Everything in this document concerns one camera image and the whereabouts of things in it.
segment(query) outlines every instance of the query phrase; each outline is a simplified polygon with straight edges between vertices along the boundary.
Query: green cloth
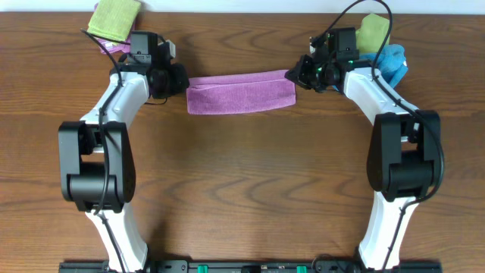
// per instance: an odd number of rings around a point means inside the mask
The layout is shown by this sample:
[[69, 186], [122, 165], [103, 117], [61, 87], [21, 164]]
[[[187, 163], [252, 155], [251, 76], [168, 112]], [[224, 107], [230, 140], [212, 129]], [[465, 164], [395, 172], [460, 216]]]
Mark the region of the green cloth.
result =
[[362, 19], [360, 30], [355, 31], [357, 49], [360, 54], [375, 53], [386, 37], [389, 20], [376, 14], [369, 14]]
[[134, 0], [101, 0], [91, 17], [88, 32], [117, 41], [126, 40], [141, 5]]

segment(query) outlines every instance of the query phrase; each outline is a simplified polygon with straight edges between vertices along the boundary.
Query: blue cloth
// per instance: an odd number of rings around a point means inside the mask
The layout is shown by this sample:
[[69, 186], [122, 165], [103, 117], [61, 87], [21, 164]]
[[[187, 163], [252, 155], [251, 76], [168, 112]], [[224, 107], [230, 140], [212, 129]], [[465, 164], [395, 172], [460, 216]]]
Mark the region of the blue cloth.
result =
[[[373, 61], [376, 53], [367, 53], [360, 55], [360, 59], [369, 59]], [[406, 57], [402, 45], [385, 45], [377, 60], [377, 68], [382, 73], [384, 80], [392, 87], [401, 81], [408, 67], [404, 65]]]

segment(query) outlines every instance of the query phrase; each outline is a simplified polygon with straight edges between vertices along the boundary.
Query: pink cloth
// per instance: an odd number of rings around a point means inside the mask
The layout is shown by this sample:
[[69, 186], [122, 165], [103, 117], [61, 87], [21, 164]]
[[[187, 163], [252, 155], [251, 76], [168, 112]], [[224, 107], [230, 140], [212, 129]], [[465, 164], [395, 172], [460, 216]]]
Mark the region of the pink cloth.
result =
[[192, 115], [267, 111], [296, 103], [286, 70], [189, 79], [187, 110]]

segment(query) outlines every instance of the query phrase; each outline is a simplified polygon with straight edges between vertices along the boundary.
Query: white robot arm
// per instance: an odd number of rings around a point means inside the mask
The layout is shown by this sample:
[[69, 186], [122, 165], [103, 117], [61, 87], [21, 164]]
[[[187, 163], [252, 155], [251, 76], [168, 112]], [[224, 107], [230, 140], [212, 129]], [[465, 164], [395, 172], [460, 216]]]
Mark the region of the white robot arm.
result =
[[[175, 56], [173, 43], [163, 40], [158, 44], [158, 35], [147, 32], [133, 32], [131, 41], [129, 62], [117, 64], [120, 73], [112, 71], [108, 88], [95, 107], [80, 121], [64, 122], [59, 128], [64, 198], [74, 201], [94, 223], [108, 251], [109, 270], [119, 272], [143, 270], [148, 254], [130, 204], [136, 175], [127, 130], [150, 96], [167, 98], [189, 85], [183, 66], [170, 63]], [[102, 145], [101, 130], [105, 131], [106, 147]], [[81, 159], [81, 155], [93, 152], [104, 152], [109, 157], [103, 201], [100, 196], [106, 164]]]
[[[357, 254], [369, 270], [394, 268], [399, 265], [402, 238], [418, 205], [415, 200], [426, 196], [440, 169], [437, 143], [410, 111], [419, 113], [438, 135], [439, 116], [406, 102], [381, 80], [378, 69], [373, 74], [369, 60], [358, 60], [355, 28], [324, 33], [311, 41], [310, 51], [311, 56], [303, 55], [286, 78], [318, 93], [335, 86], [374, 126], [367, 163], [374, 205]], [[403, 142], [416, 143], [417, 149], [402, 151]]]

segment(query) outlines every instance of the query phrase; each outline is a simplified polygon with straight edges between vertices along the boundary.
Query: wood grain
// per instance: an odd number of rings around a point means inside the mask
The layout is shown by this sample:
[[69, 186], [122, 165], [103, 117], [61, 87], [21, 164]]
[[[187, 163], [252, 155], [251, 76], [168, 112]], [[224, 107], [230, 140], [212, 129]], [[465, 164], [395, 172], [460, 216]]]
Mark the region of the wood grain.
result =
[[[137, 27], [174, 41], [197, 77], [290, 68], [335, 16], [147, 13]], [[108, 84], [109, 60], [78, 30], [89, 18], [0, 15], [1, 272], [107, 258], [91, 222], [62, 199], [58, 170], [58, 126], [90, 110]], [[446, 154], [443, 187], [417, 209], [401, 257], [483, 271], [485, 17], [396, 15], [394, 24], [391, 43], [405, 47], [410, 67], [397, 91], [440, 113]], [[191, 116], [184, 95], [142, 107], [130, 128], [133, 205], [153, 257], [352, 255], [371, 213], [371, 126], [342, 96], [297, 96], [252, 115]]]

